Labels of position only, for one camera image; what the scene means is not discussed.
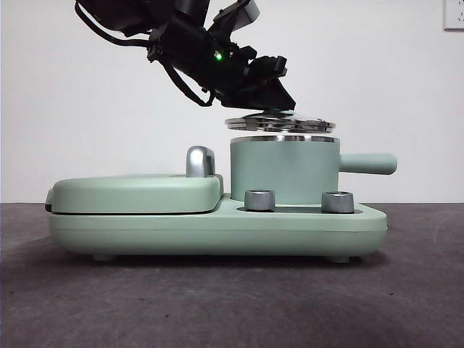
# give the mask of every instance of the dark gray surface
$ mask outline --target dark gray surface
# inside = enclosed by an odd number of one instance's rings
[[[464,347],[464,204],[370,204],[381,251],[123,257],[62,251],[42,204],[3,204],[2,347]]]

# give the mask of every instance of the saucepan handle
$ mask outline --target saucepan handle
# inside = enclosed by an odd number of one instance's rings
[[[393,154],[341,154],[340,171],[390,175],[397,171],[397,158]]]

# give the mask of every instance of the pot lid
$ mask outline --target pot lid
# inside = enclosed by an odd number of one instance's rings
[[[279,133],[332,133],[335,123],[307,120],[294,112],[264,111],[225,121],[229,129]]]

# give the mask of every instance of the rubber foot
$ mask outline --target rubber foot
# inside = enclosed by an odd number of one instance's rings
[[[326,260],[333,263],[348,263],[349,256],[326,257]]]
[[[113,261],[116,259],[116,256],[114,255],[102,255],[102,254],[95,254],[95,255],[92,255],[92,258],[94,259],[94,261],[98,261],[98,262],[108,262],[108,261]]]

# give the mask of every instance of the mini pot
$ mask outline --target mini pot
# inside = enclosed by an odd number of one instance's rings
[[[338,191],[339,172],[390,175],[392,154],[340,154],[340,140],[326,136],[252,136],[231,141],[232,199],[247,190],[273,190],[276,204],[320,204]]]

